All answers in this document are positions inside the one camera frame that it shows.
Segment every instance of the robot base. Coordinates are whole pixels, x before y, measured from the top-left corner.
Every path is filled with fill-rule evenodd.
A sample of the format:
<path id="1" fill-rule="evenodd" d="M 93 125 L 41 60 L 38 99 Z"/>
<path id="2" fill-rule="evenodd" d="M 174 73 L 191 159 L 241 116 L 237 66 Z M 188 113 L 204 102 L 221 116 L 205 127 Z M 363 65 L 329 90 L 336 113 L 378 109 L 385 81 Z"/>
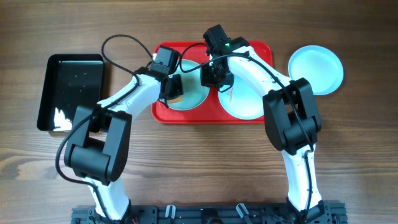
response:
<path id="1" fill-rule="evenodd" d="M 289 203 L 269 203 L 248 205 L 248 217 L 241 218 L 235 206 L 201 206 L 201 207 L 157 207 L 155 205 L 130 206 L 123 220 L 117 223 L 135 224 L 283 224 L 299 223 L 295 212 L 289 209 Z M 345 205 L 343 203 L 320 202 L 316 208 L 321 215 L 312 218 L 308 224 L 347 224 Z M 72 210 L 71 224 L 108 223 L 104 217 L 95 212 L 95 206 L 78 207 Z"/>

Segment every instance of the wire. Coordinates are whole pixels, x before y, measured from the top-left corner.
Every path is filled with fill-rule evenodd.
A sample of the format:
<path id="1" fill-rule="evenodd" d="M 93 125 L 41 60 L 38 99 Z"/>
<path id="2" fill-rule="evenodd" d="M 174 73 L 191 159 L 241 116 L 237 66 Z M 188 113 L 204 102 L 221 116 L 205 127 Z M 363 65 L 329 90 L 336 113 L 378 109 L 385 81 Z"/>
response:
<path id="1" fill-rule="evenodd" d="M 145 66 L 146 68 L 148 68 L 151 65 L 152 61 L 148 62 L 148 64 Z"/>
<path id="2" fill-rule="evenodd" d="M 181 60 L 182 60 L 182 56 L 181 56 L 181 54 L 180 54 L 180 53 L 178 53 L 178 57 L 180 58 L 180 60 L 178 60 L 177 64 L 175 65 L 175 69 L 174 69 L 173 73 L 175 73 L 175 72 L 177 71 L 177 69 L 178 69 L 178 65 L 180 65 L 180 63 L 181 63 Z"/>
<path id="3" fill-rule="evenodd" d="M 181 56 L 180 56 L 180 61 L 178 62 L 178 63 L 180 64 L 180 70 L 181 70 L 181 72 L 187 73 L 187 71 L 185 71 L 185 70 L 182 68 L 182 57 L 184 57 L 185 53 L 187 53 L 187 51 L 188 51 L 189 49 L 191 49 L 192 47 L 197 46 L 197 45 L 204 45 L 206 48 L 208 48 L 207 45 L 206 45 L 205 43 L 201 43 L 201 42 L 192 44 L 191 46 L 187 47 L 187 48 L 182 52 L 182 54 L 181 54 Z"/>
<path id="4" fill-rule="evenodd" d="M 159 103 L 162 103 L 167 109 L 169 108 L 169 104 L 167 103 L 167 100 L 159 100 Z"/>
<path id="5" fill-rule="evenodd" d="M 201 64 L 201 65 L 198 65 L 198 66 L 196 66 L 195 68 L 192 68 L 192 69 L 189 69 L 189 70 L 182 70 L 182 72 L 185 72 L 185 73 L 187 73 L 187 72 L 192 72 L 192 71 L 194 71 L 194 70 L 196 70 L 196 69 L 198 69 L 198 68 L 202 68 L 202 67 L 206 66 L 207 64 L 209 64 L 209 63 L 211 63 L 211 62 L 214 62 L 215 60 L 219 60 L 219 59 L 226 58 L 226 57 L 241 57 L 241 58 L 246 58 L 246 59 L 251 60 L 251 61 L 253 61 L 254 63 L 258 64 L 262 69 L 264 69 L 264 70 L 274 79 L 274 81 L 275 81 L 276 83 L 278 83 L 278 85 L 281 87 L 282 91 L 286 94 L 286 97 L 287 97 L 287 99 L 288 99 L 290 105 L 292 106 L 292 109 L 293 109 L 294 115 L 295 115 L 295 117 L 296 117 L 296 119 L 297 119 L 298 125 L 300 126 L 300 129 L 301 129 L 301 131 L 303 132 L 303 135 L 304 135 L 304 138 L 305 138 L 305 142 L 310 146 L 310 150 L 305 151 L 305 152 L 304 152 L 304 156 L 303 156 L 303 158 L 305 159 L 306 167 L 307 167 L 308 188 L 309 188 L 309 190 L 308 190 L 307 208 L 305 209 L 305 215 L 304 215 L 304 217 L 303 217 L 303 221 L 304 221 L 304 220 L 307 219 L 308 211 L 309 211 L 309 209 L 310 209 L 310 204 L 311 204 L 311 197 L 312 197 L 312 179 L 311 179 L 311 173 L 310 173 L 310 165 L 309 165 L 309 161 L 308 161 L 308 153 L 313 152 L 313 151 L 314 151 L 314 148 L 313 148 L 313 144 L 312 144 L 312 142 L 311 142 L 309 136 L 308 136 L 307 133 L 305 132 L 304 125 L 303 125 L 303 123 L 302 123 L 302 121 L 301 121 L 301 119 L 300 119 L 299 113 L 297 112 L 297 109 L 296 109 L 296 107 L 295 107 L 295 103 L 294 103 L 294 101 L 293 101 L 293 99 L 292 99 L 292 96 L 291 96 L 290 93 L 287 91 L 285 85 L 283 85 L 283 83 L 280 82 L 280 80 L 279 80 L 267 67 L 265 67 L 261 62 L 257 61 L 256 59 L 254 59 L 254 58 L 252 58 L 252 57 L 250 57 L 250 56 L 246 56 L 246 55 L 238 55 L 238 54 L 222 55 L 222 56 L 219 56 L 219 57 L 217 57 L 217 58 L 213 58 L 213 59 L 211 59 L 211 60 L 209 60 L 209 61 L 207 61 L 207 62 L 205 62 L 205 63 L 203 63 L 203 64 Z"/>
<path id="6" fill-rule="evenodd" d="M 103 56 L 111 65 L 114 65 L 115 67 L 118 67 L 118 68 L 120 68 L 120 69 L 122 69 L 122 70 L 124 70 L 124 71 L 126 71 L 126 72 L 128 72 L 128 73 L 130 73 L 134 78 L 136 78 L 137 82 L 136 82 L 136 84 L 131 88 L 131 90 L 129 90 L 128 92 L 126 92 L 125 94 L 123 94 L 123 96 L 117 98 L 116 100 L 114 100 L 114 101 L 113 101 L 112 103 L 110 103 L 109 105 L 107 105 L 107 106 L 105 106 L 105 107 L 103 107 L 103 108 L 101 108 L 101 109 L 99 109 L 99 110 L 96 110 L 96 111 L 92 112 L 92 114 L 88 115 L 88 116 L 85 117 L 83 120 L 81 120 L 79 123 L 77 123 L 75 126 L 73 126 L 72 129 L 70 130 L 70 132 L 69 132 L 69 133 L 67 134 L 67 136 L 65 137 L 65 139 L 63 139 L 63 141 L 61 142 L 60 146 L 58 147 L 57 155 L 55 156 L 55 168 L 56 168 L 58 174 L 59 174 L 62 178 L 64 178 L 65 180 L 67 180 L 67 181 L 69 181 L 69 182 L 72 182 L 72 183 L 76 183 L 76 184 L 85 184 L 85 185 L 89 185 L 90 187 L 93 188 L 94 193 L 95 193 L 95 195 L 97 196 L 99 205 L 100 205 L 100 207 L 101 207 L 101 209 L 102 209 L 102 211 L 103 211 L 103 213 L 104 213 L 104 215 L 105 215 L 105 218 L 107 219 L 107 221 L 108 221 L 109 223 L 114 223 L 114 222 L 113 222 L 112 219 L 109 217 L 109 214 L 108 214 L 108 212 L 106 211 L 106 207 L 105 207 L 105 205 L 104 205 L 104 202 L 103 202 L 103 199 L 102 199 L 102 197 L 101 197 L 101 194 L 100 194 L 100 192 L 99 192 L 99 190 L 98 190 L 98 187 L 97 187 L 95 184 L 90 183 L 90 182 L 87 182 L 87 181 L 76 180 L 76 179 L 72 179 L 72 178 L 67 177 L 67 176 L 62 172 L 62 170 L 61 170 L 61 167 L 60 167 L 60 157 L 61 157 L 62 149 L 63 149 L 63 147 L 66 145 L 67 141 L 71 138 L 71 136 L 72 136 L 84 123 L 86 123 L 87 121 L 89 121 L 91 118 L 93 118 L 93 117 L 95 117 L 95 116 L 98 116 L 99 114 L 103 113 L 104 111 L 106 111 L 106 110 L 109 109 L 110 107 L 112 107 L 112 106 L 118 104 L 121 100 L 123 100 L 125 97 L 127 97 L 128 95 L 130 95 L 132 92 L 134 92 L 134 91 L 138 88 L 138 86 L 139 86 L 139 84 L 140 84 L 139 79 L 138 79 L 138 76 L 137 76 L 137 74 L 136 74 L 135 72 L 133 72 L 133 71 L 131 71 L 131 70 L 129 70 L 129 69 L 127 69 L 127 68 L 121 66 L 121 65 L 118 65 L 118 64 L 114 63 L 112 60 L 110 60 L 110 59 L 105 55 L 105 53 L 104 53 L 105 44 L 106 44 L 109 40 L 111 40 L 111 39 L 113 39 L 113 38 L 115 38 L 115 37 L 128 37 L 128 38 L 131 38 L 131 39 L 135 40 L 138 44 L 140 44 L 140 45 L 145 49 L 145 51 L 149 54 L 149 57 L 150 57 L 151 61 L 153 61 L 153 60 L 152 60 L 152 55 L 150 54 L 150 52 L 148 51 L 148 49 L 144 46 L 144 44 L 142 44 L 142 43 L 141 43 L 138 39 L 136 39 L 135 37 L 130 36 L 130 35 L 125 35 L 125 34 L 117 34 L 117 35 L 112 35 L 111 37 L 108 37 L 108 38 L 103 42 L 102 47 L 101 47 L 102 56 Z"/>
<path id="7" fill-rule="evenodd" d="M 225 93 L 226 91 L 230 90 L 230 89 L 232 88 L 232 86 L 234 86 L 234 85 L 230 85 L 228 88 L 226 88 L 226 89 L 223 90 L 223 91 L 220 91 L 220 87 L 218 87 L 218 91 L 219 91 L 220 93 Z"/>

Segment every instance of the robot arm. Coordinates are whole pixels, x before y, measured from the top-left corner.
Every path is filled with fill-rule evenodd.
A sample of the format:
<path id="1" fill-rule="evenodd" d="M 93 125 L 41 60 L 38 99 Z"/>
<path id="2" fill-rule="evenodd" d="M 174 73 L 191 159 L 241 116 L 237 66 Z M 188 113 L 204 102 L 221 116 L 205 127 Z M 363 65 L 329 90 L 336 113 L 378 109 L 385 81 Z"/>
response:
<path id="1" fill-rule="evenodd" d="M 255 53 L 254 49 L 251 46 L 240 47 L 233 51 L 233 53 L 245 52 L 249 52 L 251 58 L 257 60 L 258 62 L 261 62 L 264 66 L 266 66 L 285 86 L 290 85 L 291 79 L 285 75 L 280 74 L 270 65 L 265 63 L 265 61 L 263 61 Z M 269 74 L 263 68 L 250 60 L 241 57 L 229 57 L 228 65 L 229 70 L 232 74 L 241 77 L 261 97 L 266 96 L 271 90 L 276 91 L 281 89 L 281 87 L 274 81 L 272 77 L 269 76 Z M 295 155 L 291 155 L 286 150 L 282 150 L 282 155 L 286 166 L 287 178 L 289 180 L 288 198 L 291 204 L 298 211 L 305 210 L 307 207 L 309 186 L 308 175 L 303 156 L 304 152 L 309 149 L 309 146 L 301 147 L 297 150 Z M 318 202 L 322 199 L 317 189 L 313 154 L 314 152 L 311 152 L 308 155 L 313 191 L 310 208 L 318 205 Z"/>
<path id="2" fill-rule="evenodd" d="M 127 162 L 131 121 L 157 100 L 172 100 L 182 95 L 181 76 L 171 75 L 178 55 L 174 49 L 160 47 L 150 68 L 141 67 L 136 70 L 136 76 L 115 95 L 99 101 L 96 106 L 79 106 L 76 109 L 73 125 L 99 107 L 105 107 L 120 99 L 137 86 L 118 104 L 80 127 L 69 139 L 65 150 L 65 165 L 71 167 L 76 176 L 98 188 L 106 213 L 112 220 L 131 218 L 131 204 L 124 193 L 120 178 Z M 108 132 L 105 142 L 89 137 L 90 131 L 98 132 L 100 129 Z M 96 213 L 105 217 L 97 194 L 92 187 L 89 188 L 96 202 Z"/>
<path id="3" fill-rule="evenodd" d="M 208 29 L 203 38 L 208 45 L 208 53 L 213 58 L 230 54 L 248 56 L 261 63 L 278 78 L 293 96 L 300 119 L 311 142 L 314 143 L 313 148 L 315 148 L 321 122 L 311 86 L 306 80 L 292 81 L 289 77 L 277 72 L 265 63 L 242 37 L 233 40 L 228 38 L 220 25 Z M 310 149 L 310 146 L 305 143 L 302 131 L 293 114 L 287 112 L 286 105 L 289 102 L 281 90 L 281 86 L 260 65 L 244 57 L 228 57 L 223 62 L 209 65 L 209 68 L 202 70 L 203 77 L 217 77 L 213 79 L 214 82 L 219 82 L 222 85 L 231 85 L 233 81 L 230 80 L 233 80 L 233 75 L 242 78 L 263 98 L 266 133 L 275 148 L 282 151 L 285 161 L 289 180 L 288 200 L 290 204 L 297 213 L 305 210 L 308 193 L 311 190 L 312 199 L 309 208 L 318 205 L 322 198 L 315 178 L 314 152 L 307 154 L 309 163 L 309 170 L 307 170 L 304 154 Z M 311 176 L 312 189 L 309 187 L 308 173 Z"/>

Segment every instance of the bowl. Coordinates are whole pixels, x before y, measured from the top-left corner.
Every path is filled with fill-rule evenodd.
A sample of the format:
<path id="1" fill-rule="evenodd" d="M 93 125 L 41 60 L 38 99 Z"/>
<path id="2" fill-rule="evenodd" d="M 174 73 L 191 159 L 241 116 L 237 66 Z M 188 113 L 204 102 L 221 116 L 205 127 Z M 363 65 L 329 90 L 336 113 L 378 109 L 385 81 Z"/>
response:
<path id="1" fill-rule="evenodd" d="M 189 70 L 199 66 L 198 63 L 191 60 L 182 60 L 182 68 Z M 173 101 L 168 101 L 169 108 L 178 111 L 192 110 L 201 105 L 207 98 L 210 88 L 200 85 L 200 72 L 198 68 L 192 72 L 183 73 L 178 66 L 174 74 L 181 75 L 183 95 Z"/>
<path id="2" fill-rule="evenodd" d="M 264 115 L 261 96 L 237 75 L 231 89 L 218 92 L 218 99 L 224 110 L 235 118 L 250 120 Z"/>

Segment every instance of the wooden table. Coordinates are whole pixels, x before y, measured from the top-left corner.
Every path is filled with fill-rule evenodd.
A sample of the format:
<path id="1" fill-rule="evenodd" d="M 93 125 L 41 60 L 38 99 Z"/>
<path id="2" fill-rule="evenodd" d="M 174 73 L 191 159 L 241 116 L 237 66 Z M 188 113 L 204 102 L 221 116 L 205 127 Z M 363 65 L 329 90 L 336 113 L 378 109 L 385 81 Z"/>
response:
<path id="1" fill-rule="evenodd" d="M 230 37 L 267 42 L 284 74 L 304 45 L 339 56 L 343 84 L 316 98 L 319 190 L 346 203 L 350 223 L 398 222 L 397 1 L 10 2 L 0 4 L 0 223 L 68 223 L 73 207 L 94 204 L 86 186 L 55 171 L 65 134 L 36 128 L 52 54 L 99 53 L 118 33 L 152 50 L 165 40 L 200 40 L 219 23 Z M 133 70 L 148 61 L 128 39 L 106 51 Z M 130 79 L 114 67 L 108 72 L 110 94 Z M 263 125 L 162 125 L 149 108 L 132 125 L 123 179 L 139 205 L 284 202 L 288 190 L 282 156 Z"/>

